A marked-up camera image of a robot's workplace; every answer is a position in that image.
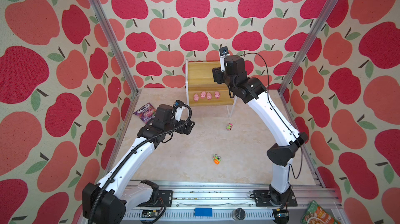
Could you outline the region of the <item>wooden two-tier shelf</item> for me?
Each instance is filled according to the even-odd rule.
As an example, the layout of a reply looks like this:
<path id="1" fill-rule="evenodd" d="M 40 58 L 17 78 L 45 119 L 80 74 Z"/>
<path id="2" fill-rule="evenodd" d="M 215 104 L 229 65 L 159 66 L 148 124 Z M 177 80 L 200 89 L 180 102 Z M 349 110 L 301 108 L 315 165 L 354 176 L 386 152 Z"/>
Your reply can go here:
<path id="1" fill-rule="evenodd" d="M 231 98 L 228 93 L 227 86 L 217 84 L 214 82 L 212 69 L 220 67 L 220 62 L 185 62 L 185 90 L 186 101 L 190 106 L 225 106 L 227 108 L 228 117 L 232 117 L 236 98 Z M 206 97 L 202 99 L 200 93 L 205 91 L 206 94 L 210 92 L 212 99 L 208 100 Z M 215 92 L 220 93 L 220 98 L 215 98 Z M 194 94 L 198 94 L 200 99 L 195 102 L 193 100 Z"/>

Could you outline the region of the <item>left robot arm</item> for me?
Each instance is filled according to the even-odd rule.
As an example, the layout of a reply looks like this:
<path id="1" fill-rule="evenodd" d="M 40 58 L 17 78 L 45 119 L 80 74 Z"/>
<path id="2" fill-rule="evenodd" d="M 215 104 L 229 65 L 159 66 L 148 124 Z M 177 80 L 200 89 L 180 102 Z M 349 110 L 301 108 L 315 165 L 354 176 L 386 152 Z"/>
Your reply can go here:
<path id="1" fill-rule="evenodd" d="M 161 104 L 155 117 L 137 133 L 129 151 L 117 165 L 98 183 L 88 183 L 82 191 L 82 215 L 90 224 L 119 224 L 126 211 L 138 207 L 159 207 L 163 213 L 166 205 L 159 197 L 158 184 L 142 180 L 131 190 L 126 187 L 143 162 L 166 136 L 190 134 L 195 122 L 191 120 L 192 109 L 182 101 L 172 106 Z"/>

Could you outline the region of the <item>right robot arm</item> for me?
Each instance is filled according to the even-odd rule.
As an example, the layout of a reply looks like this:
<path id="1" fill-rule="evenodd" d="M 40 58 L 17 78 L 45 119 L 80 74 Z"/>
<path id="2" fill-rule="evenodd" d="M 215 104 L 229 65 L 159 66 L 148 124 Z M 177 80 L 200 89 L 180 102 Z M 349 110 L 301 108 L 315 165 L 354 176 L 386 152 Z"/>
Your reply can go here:
<path id="1" fill-rule="evenodd" d="M 289 123 L 273 103 L 269 90 L 258 78 L 247 76 L 242 57 L 220 57 L 220 67 L 213 68 L 212 74 L 217 84 L 224 83 L 231 95 L 242 99 L 272 133 L 276 143 L 267 151 L 273 163 L 269 198 L 274 206 L 286 204 L 292 192 L 289 182 L 291 164 L 296 152 L 308 140 L 307 134 L 300 133 Z"/>

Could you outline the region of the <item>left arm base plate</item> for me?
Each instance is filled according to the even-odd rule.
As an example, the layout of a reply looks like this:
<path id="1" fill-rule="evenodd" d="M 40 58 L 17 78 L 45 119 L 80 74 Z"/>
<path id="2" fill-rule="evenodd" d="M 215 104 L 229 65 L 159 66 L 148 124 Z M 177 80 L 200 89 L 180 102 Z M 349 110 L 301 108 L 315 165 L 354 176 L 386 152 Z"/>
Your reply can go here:
<path id="1" fill-rule="evenodd" d="M 171 207 L 173 199 L 172 190 L 158 190 L 154 193 L 150 200 L 140 204 L 140 207 Z"/>

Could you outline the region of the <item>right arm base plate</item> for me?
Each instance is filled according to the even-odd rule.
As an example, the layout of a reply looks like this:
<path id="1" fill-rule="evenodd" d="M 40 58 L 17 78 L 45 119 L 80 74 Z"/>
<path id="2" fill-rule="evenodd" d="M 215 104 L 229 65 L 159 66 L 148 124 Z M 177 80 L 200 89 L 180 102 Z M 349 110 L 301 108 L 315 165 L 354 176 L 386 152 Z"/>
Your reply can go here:
<path id="1" fill-rule="evenodd" d="M 293 191 L 285 194 L 270 193 L 269 190 L 254 190 L 250 195 L 257 207 L 297 207 L 298 203 Z"/>

